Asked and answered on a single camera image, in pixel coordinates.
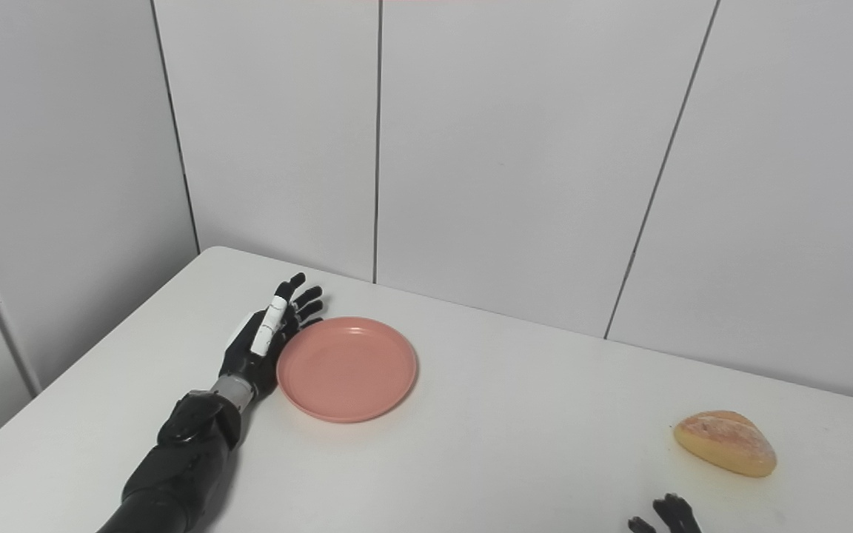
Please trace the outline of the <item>black and white right hand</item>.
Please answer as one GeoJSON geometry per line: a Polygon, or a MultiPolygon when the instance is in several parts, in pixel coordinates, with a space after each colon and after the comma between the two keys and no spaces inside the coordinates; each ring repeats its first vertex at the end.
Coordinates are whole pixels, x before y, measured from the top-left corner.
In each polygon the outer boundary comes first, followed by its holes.
{"type": "MultiPolygon", "coordinates": [[[[653,500],[652,507],[669,532],[702,532],[692,507],[677,494],[667,493],[663,498],[653,500]]],[[[657,532],[654,526],[639,516],[630,518],[627,528],[637,533],[657,532]]]]}

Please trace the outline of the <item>black and white left hand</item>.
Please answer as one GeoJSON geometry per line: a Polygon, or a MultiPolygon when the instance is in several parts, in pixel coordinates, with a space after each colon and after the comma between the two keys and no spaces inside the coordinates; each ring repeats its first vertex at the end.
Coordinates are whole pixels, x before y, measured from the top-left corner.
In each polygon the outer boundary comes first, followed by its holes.
{"type": "Polygon", "coordinates": [[[323,320],[323,289],[304,288],[305,282],[303,272],[282,282],[267,306],[244,320],[224,351],[219,377],[244,382],[251,400],[261,400],[275,390],[275,369],[285,346],[323,320]]]}

